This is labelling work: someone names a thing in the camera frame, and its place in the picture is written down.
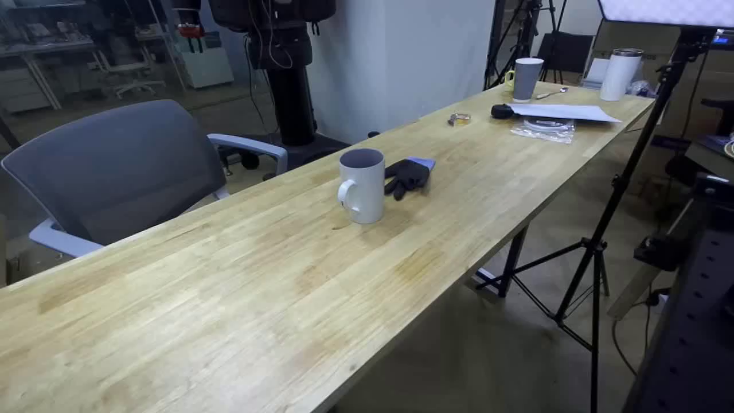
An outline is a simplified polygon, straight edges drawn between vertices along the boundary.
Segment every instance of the black glove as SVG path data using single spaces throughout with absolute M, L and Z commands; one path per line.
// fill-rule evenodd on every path
M 395 162 L 385 169 L 385 178 L 393 178 L 385 185 L 385 195 L 393 194 L 396 201 L 403 199 L 405 191 L 422 188 L 428 182 L 431 170 L 410 159 Z

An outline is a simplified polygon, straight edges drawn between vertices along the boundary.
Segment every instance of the gray mug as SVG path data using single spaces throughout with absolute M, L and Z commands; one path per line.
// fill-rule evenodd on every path
M 535 84 L 538 82 L 543 59 L 537 57 L 523 57 L 515 60 L 515 69 L 505 74 L 505 83 L 512 87 L 512 100 L 527 102 L 533 97 Z

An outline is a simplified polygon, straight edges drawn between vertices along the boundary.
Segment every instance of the mug handle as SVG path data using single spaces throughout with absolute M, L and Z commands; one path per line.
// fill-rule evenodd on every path
M 359 208 L 349 205 L 349 202 L 347 201 L 347 199 L 349 198 L 349 190 L 356 186 L 357 182 L 354 182 L 351 179 L 347 179 L 346 181 L 342 182 L 341 185 L 339 185 L 339 191 L 336 193 L 336 198 L 339 200 L 339 203 L 341 203 L 341 206 L 343 206 L 344 209 L 359 212 Z
M 507 73 L 505 73 L 503 82 L 507 86 L 508 89 L 510 90 L 514 89 L 515 88 L 515 71 L 507 71 Z

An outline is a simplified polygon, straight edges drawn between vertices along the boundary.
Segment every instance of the spoon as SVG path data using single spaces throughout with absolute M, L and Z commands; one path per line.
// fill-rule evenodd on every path
M 550 95 L 555 95 L 556 93 L 566 93 L 568 92 L 568 87 L 562 87 L 558 92 L 551 92 L 551 93 L 543 93 L 542 95 L 535 96 L 535 99 L 545 99 Z

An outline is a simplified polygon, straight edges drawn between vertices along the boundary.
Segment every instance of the white paper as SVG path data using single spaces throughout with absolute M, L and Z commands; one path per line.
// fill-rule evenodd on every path
M 586 121 L 621 122 L 606 114 L 599 106 L 574 104 L 508 104 L 518 115 L 546 118 L 584 119 Z
M 593 82 L 604 82 L 604 76 L 606 75 L 606 69 L 609 66 L 609 59 L 599 59 L 595 57 L 592 61 L 592 67 L 589 68 L 589 74 L 586 76 L 587 80 Z

